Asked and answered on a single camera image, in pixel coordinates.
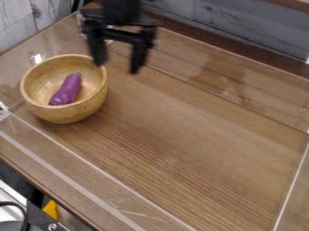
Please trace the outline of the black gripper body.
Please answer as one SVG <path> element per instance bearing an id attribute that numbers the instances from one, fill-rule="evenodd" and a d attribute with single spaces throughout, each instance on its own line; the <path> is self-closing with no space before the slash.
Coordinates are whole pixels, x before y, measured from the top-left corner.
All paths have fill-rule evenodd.
<path id="1" fill-rule="evenodd" d="M 145 39 L 147 49 L 155 44 L 155 32 L 159 22 L 142 12 L 141 0 L 99 0 L 96 10 L 115 30 L 110 33 L 114 40 L 131 44 L 133 38 L 139 35 Z"/>

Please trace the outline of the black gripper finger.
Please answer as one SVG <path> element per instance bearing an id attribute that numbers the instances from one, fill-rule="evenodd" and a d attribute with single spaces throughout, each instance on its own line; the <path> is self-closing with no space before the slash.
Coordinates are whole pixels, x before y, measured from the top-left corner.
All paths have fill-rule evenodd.
<path id="1" fill-rule="evenodd" d="M 86 33 L 88 50 L 92 56 L 92 61 L 96 66 L 102 66 L 107 61 L 106 39 L 96 29 L 90 29 Z"/>
<path id="2" fill-rule="evenodd" d="M 131 42 L 130 73 L 137 74 L 146 62 L 147 45 L 145 39 L 137 35 Z"/>

